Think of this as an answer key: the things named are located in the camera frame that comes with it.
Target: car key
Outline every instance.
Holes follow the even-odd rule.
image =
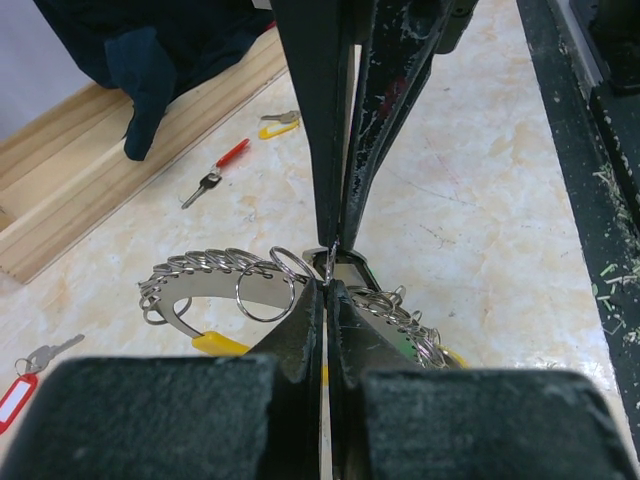
[[[189,208],[193,204],[193,202],[195,202],[198,198],[200,198],[202,194],[204,194],[204,192],[206,192],[207,190],[211,190],[213,187],[218,185],[218,183],[220,183],[220,180],[222,180],[222,177],[219,173],[216,172],[211,172],[202,177],[202,179],[200,180],[200,187],[193,195],[191,195],[187,199],[186,202],[182,204],[182,210]]]

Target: red key handle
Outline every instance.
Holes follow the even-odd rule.
[[[0,400],[0,434],[4,433],[13,423],[37,386],[38,377],[33,373],[25,373],[16,378],[16,381]]]
[[[226,155],[224,155],[220,160],[218,160],[216,162],[216,167],[221,168],[224,167],[226,164],[228,164],[231,160],[233,160],[235,157],[237,157],[238,155],[240,155],[240,153],[247,148],[247,146],[249,146],[249,139],[245,138],[243,141],[241,141],[238,145],[236,145],[235,147],[233,147],[231,150],[229,150],[229,152],[227,152]]]

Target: yellow key tag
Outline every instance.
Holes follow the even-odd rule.
[[[191,345],[201,352],[215,357],[244,355],[249,347],[231,340],[218,332],[204,332],[201,337],[191,340]]]
[[[261,140],[268,140],[269,138],[273,138],[276,135],[280,135],[281,133],[288,132],[289,130],[293,130],[298,125],[300,125],[300,120],[294,120],[291,123],[272,123],[271,125],[267,125],[263,129],[258,132],[258,137]]]

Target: metal shaft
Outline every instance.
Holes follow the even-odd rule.
[[[198,190],[196,190],[196,193],[191,195],[187,199],[187,201],[182,204],[182,210],[186,210],[187,208],[189,208],[193,204],[193,202],[195,202],[198,198],[200,198],[200,196],[206,191],[207,189],[204,187],[198,188]]]

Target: keychain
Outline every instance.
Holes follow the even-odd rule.
[[[0,434],[11,426],[33,395],[38,386],[37,374],[43,371],[54,357],[80,343],[83,339],[84,335],[76,335],[60,346],[43,345],[34,350],[28,357],[16,360],[15,367],[18,378],[0,400]],[[24,373],[18,371],[18,363],[21,361],[27,364]]]

